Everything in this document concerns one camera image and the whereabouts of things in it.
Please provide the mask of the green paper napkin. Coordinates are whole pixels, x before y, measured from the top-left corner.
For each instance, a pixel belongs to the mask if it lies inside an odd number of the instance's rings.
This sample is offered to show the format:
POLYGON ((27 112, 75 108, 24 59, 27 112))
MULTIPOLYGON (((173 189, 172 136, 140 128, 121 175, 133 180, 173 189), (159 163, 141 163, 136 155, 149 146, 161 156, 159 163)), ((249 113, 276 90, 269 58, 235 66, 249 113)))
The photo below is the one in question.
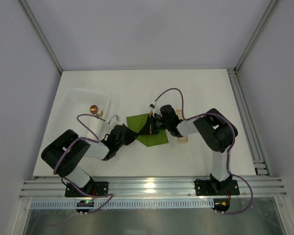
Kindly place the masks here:
MULTIPOLYGON (((126 117, 127 127, 130 130, 139 133, 139 131, 145 125, 147 117, 148 114, 140 114, 136 116, 126 117)), ((152 147, 169 143, 167 133, 165 130, 160 130, 160 132, 157 135, 139 135, 137 137, 137 141, 139 141, 146 147, 152 147)))

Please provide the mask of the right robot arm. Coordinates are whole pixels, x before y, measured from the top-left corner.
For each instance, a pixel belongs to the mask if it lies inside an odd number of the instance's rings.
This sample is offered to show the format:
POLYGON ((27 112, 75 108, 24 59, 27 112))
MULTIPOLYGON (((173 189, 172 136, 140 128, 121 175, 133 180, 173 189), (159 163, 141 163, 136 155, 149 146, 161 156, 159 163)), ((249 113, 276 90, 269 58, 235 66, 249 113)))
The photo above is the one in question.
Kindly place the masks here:
POLYGON ((182 120, 171 105, 160 108, 160 114, 148 115, 139 135, 157 135, 167 130, 173 137, 182 138, 199 133, 212 150, 213 166, 208 180, 194 181, 197 196, 239 195, 239 187, 230 173, 230 150, 238 135, 236 127, 217 109, 182 120))

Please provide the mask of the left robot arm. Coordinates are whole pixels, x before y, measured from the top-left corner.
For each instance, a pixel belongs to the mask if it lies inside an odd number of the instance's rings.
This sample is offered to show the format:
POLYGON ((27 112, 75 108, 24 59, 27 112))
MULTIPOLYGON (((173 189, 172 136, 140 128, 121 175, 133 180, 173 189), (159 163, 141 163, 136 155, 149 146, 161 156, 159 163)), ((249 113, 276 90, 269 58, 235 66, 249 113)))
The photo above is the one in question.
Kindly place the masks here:
POLYGON ((93 156, 101 161, 115 157, 118 150, 136 140, 138 133, 123 125, 116 125, 112 131, 98 141, 80 137, 69 129, 49 144, 41 159, 53 169, 53 174, 67 181, 65 197, 94 197, 108 195, 108 182, 96 182, 78 166, 84 156, 93 156))

